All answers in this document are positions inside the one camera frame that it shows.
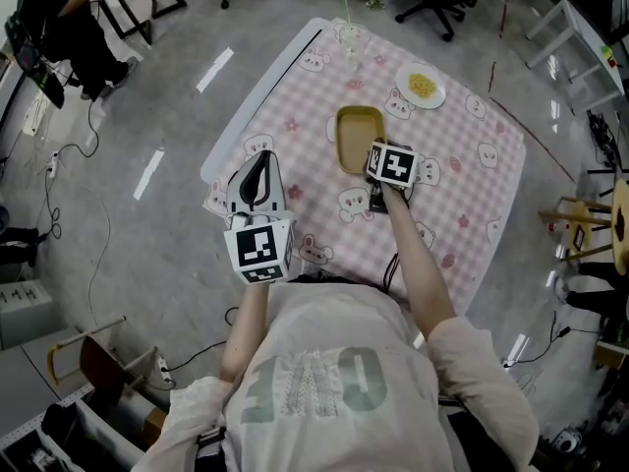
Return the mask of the person's left forearm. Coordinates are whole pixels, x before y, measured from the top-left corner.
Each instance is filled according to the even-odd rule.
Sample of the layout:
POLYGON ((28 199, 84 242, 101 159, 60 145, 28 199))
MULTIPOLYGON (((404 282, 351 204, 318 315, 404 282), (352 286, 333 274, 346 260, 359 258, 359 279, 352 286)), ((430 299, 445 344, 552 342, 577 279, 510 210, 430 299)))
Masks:
POLYGON ((219 378, 233 383, 242 375, 266 337, 269 283, 247 286, 225 343, 219 378))

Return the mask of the white desk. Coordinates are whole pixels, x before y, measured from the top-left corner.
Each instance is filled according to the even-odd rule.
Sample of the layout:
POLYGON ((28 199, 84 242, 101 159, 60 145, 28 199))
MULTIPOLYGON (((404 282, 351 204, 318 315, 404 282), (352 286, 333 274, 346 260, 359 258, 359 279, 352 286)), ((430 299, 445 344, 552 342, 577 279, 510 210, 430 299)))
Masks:
POLYGON ((571 38, 576 37, 581 44, 583 44, 591 54, 596 58, 592 67, 585 71, 578 73, 576 76, 569 78, 569 82, 584 81, 590 75, 603 71, 611 79, 613 83, 613 90, 604 94, 602 97, 593 101, 587 102, 585 105, 571 107, 571 111, 574 115, 585 114, 588 111, 592 111, 595 108, 614 100, 618 97, 625 95, 625 88, 623 80, 619 73, 619 66, 612 52, 605 55, 603 50, 608 46, 603 42, 603 39, 595 31, 595 29, 589 24, 589 22, 581 15, 581 13, 568 1, 560 0, 551 10, 545 15, 541 16, 537 23, 525 33, 525 38, 531 41, 535 38, 543 29, 547 28, 550 23, 562 15, 566 22, 566 27, 559 33, 553 36, 553 39, 543 47, 535 56, 531 57, 525 62, 528 69, 533 69, 542 60, 547 59, 553 54, 561 45, 569 41, 571 38))

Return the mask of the white storage box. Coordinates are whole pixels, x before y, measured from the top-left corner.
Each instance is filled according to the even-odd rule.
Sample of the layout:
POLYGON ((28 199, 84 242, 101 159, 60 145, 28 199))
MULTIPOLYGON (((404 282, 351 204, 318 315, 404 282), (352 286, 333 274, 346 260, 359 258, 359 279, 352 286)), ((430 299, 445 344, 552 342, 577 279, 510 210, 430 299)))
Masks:
POLYGON ((54 302, 39 279, 0 284, 0 349, 19 346, 57 328, 54 302))

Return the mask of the person's white printed shirt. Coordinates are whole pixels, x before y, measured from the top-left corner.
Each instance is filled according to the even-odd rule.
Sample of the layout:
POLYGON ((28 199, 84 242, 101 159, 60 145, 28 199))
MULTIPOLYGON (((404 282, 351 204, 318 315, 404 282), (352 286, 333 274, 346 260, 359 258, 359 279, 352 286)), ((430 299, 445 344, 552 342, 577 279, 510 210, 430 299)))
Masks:
POLYGON ((449 319, 419 351, 399 306, 358 284, 279 283, 270 306, 245 372, 175 390, 132 472, 193 472, 210 430, 229 472, 527 471, 538 423, 487 331, 449 319))

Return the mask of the white plate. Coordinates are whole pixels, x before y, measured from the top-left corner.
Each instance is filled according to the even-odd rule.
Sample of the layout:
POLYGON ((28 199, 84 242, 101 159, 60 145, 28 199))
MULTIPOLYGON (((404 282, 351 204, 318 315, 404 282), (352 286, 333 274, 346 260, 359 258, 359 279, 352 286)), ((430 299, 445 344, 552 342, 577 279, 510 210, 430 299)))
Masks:
POLYGON ((395 85, 399 93, 411 104, 422 109, 436 109, 440 107, 446 98, 445 82, 437 70, 426 63, 410 62, 402 65, 395 76, 395 85), (434 78, 437 83, 437 93, 429 99, 419 99, 408 90, 408 76, 412 73, 421 73, 434 78))

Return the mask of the white metal rack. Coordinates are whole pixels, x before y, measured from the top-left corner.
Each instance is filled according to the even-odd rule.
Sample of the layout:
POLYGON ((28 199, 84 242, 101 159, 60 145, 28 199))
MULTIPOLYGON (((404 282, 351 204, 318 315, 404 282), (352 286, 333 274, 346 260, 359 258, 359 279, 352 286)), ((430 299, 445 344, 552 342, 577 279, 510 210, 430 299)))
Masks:
MULTIPOLYGON (((143 451, 119 434, 86 404, 86 397, 92 395, 93 392, 93 385, 87 383, 59 401, 58 404, 62 407, 75 406, 79 423, 83 426, 85 434, 106 449, 125 470, 131 470, 142 458, 143 451)), ((43 418, 44 413, 40 413, 12 432, 0 437, 0 454, 17 470, 15 463, 8 458, 5 450, 28 435, 36 433, 41 445, 50 451, 69 472, 86 472, 61 446, 41 431, 43 418)))

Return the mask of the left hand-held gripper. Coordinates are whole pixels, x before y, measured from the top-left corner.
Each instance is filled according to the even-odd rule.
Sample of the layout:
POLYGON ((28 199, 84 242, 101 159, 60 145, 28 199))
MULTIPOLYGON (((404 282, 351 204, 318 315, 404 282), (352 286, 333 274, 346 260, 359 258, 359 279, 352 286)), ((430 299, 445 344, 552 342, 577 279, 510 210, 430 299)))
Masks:
POLYGON ((247 285, 286 280, 294 246, 294 218, 285 208, 279 162, 271 150, 246 160, 227 186, 227 208, 234 214, 224 232, 231 265, 247 285))

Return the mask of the wooden chair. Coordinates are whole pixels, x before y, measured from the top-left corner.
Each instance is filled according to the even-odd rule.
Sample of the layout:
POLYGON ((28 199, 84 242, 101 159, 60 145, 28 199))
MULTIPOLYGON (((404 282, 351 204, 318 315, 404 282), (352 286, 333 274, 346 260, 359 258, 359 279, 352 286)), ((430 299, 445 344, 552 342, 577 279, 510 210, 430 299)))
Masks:
POLYGON ((153 360, 157 354, 157 348, 150 347, 129 364, 123 365, 96 338, 101 332, 121 325, 126 320, 125 316, 121 316, 50 346, 46 354, 46 367, 53 384, 59 385, 60 381, 75 372, 81 372, 92 385, 95 393, 108 405, 117 405, 125 391, 132 390, 137 384, 141 384, 143 377, 134 376, 132 370, 139 364, 153 360), (79 366, 74 371, 58 375, 55 371, 55 355, 76 343, 81 345, 79 366))

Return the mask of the yellow food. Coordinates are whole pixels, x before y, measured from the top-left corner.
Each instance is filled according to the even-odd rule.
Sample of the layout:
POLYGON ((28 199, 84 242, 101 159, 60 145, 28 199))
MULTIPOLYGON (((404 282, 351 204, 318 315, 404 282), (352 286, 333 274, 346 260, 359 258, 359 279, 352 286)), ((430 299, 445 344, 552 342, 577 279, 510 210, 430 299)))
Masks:
POLYGON ((429 99, 437 93, 434 78, 421 73, 408 76, 408 90, 419 99, 429 99))

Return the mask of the tan rectangular tray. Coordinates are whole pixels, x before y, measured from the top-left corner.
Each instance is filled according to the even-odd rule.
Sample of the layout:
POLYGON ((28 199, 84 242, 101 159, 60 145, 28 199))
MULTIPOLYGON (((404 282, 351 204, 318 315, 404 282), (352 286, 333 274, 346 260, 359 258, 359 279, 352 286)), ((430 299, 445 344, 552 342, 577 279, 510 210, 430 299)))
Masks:
POLYGON ((334 134, 338 165, 351 175, 365 172, 373 143, 387 143, 383 116, 372 106, 341 107, 335 116, 334 134))

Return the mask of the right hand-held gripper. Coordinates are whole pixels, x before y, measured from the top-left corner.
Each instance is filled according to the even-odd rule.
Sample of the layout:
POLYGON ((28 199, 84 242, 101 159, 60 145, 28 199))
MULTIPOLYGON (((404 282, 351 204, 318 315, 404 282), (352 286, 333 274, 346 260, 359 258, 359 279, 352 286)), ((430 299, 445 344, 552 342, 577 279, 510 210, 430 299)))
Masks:
POLYGON ((387 213, 383 186, 397 192, 409 207, 419 166, 419 154, 408 146, 387 144, 382 139, 372 143, 365 165, 366 180, 371 186, 369 207, 374 213, 387 213))

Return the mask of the round wooden side table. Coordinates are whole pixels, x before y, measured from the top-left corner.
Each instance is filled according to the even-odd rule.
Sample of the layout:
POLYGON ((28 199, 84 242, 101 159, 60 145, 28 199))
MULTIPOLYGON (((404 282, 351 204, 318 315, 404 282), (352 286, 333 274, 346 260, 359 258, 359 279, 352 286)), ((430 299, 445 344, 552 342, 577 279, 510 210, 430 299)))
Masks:
POLYGON ((629 272, 629 185, 624 180, 615 183, 610 205, 561 197, 555 210, 542 209, 538 215, 546 224, 560 221, 569 225, 570 254, 562 258, 564 262, 611 252, 615 271, 619 275, 629 272), (577 225, 586 231, 581 252, 575 252, 572 247, 572 235, 577 225))

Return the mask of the person's right forearm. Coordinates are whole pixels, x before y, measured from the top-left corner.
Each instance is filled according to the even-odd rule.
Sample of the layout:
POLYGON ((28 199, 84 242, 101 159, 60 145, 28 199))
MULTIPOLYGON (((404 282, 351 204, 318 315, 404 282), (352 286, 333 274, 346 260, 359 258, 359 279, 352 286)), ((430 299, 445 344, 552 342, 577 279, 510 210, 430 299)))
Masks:
POLYGON ((456 317, 446 283, 399 191, 382 185, 413 321, 429 340, 441 323, 456 317))

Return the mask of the clear glass cup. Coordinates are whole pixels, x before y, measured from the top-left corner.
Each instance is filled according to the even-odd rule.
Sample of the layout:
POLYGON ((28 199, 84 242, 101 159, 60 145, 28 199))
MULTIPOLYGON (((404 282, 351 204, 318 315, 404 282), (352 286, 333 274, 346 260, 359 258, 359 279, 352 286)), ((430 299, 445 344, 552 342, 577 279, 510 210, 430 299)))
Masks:
POLYGON ((336 39, 342 54, 353 71, 358 71, 365 58, 371 41, 370 32, 363 26, 341 23, 334 27, 336 39))

